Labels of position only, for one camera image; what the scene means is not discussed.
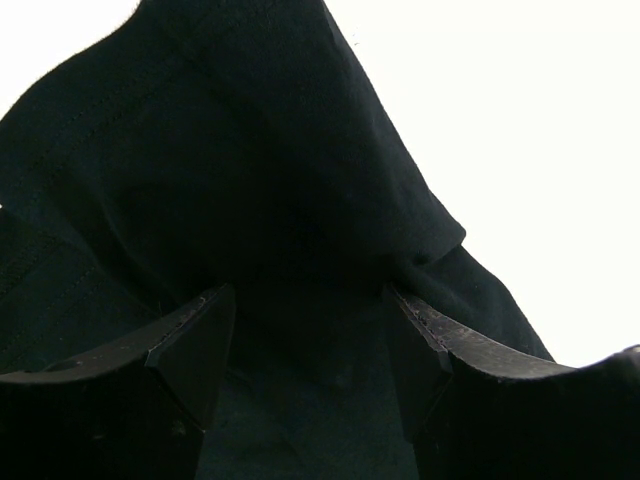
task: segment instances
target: folded cloth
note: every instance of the folded cloth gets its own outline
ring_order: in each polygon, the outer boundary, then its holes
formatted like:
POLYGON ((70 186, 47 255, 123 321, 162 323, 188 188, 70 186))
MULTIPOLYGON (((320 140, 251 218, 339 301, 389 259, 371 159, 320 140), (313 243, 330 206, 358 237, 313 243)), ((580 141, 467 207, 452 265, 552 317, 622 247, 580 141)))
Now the folded cloth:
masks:
POLYGON ((415 478, 385 281, 551 358, 462 248, 322 0, 142 0, 0 122, 0 202, 0 369, 235 286, 201 478, 415 478))

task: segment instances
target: white background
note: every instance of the white background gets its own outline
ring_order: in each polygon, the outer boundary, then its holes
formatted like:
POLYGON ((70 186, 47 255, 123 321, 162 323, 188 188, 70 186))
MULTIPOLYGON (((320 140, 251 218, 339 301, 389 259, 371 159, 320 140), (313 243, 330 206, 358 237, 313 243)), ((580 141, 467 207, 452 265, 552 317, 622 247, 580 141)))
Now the white background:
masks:
MULTIPOLYGON (((556 360, 640 343, 638 2, 326 3, 465 247, 556 360)), ((1 0, 0 116, 136 4, 1 0)))

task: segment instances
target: black fabric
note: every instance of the black fabric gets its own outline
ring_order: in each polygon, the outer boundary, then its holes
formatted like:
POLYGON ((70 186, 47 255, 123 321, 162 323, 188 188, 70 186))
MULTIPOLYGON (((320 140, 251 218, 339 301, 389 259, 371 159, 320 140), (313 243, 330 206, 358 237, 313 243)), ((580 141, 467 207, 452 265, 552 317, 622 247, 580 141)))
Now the black fabric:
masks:
POLYGON ((385 281, 551 359, 321 0, 143 0, 0 122, 0 203, 2 371, 235 286, 199 478, 416 478, 385 281))

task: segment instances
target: garment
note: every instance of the garment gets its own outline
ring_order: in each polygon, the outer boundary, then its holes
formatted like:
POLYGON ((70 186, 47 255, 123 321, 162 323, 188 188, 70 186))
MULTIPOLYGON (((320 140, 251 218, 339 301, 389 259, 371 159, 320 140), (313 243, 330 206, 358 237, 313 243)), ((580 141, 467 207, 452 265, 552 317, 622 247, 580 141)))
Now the garment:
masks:
POLYGON ((416 478, 386 281, 551 359, 322 0, 142 0, 0 122, 0 203, 0 370, 235 287, 198 478, 416 478))

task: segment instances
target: black plastic part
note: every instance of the black plastic part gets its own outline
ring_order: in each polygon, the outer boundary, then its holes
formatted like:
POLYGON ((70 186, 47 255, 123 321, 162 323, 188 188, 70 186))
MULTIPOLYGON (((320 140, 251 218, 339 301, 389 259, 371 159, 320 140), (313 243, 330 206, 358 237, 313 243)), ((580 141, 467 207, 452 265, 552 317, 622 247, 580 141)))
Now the black plastic part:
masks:
POLYGON ((495 342, 393 285, 384 298, 421 479, 640 477, 640 347, 575 369, 495 342))
POLYGON ((0 376, 0 478, 195 476, 235 315, 231 286, 42 372, 0 376))

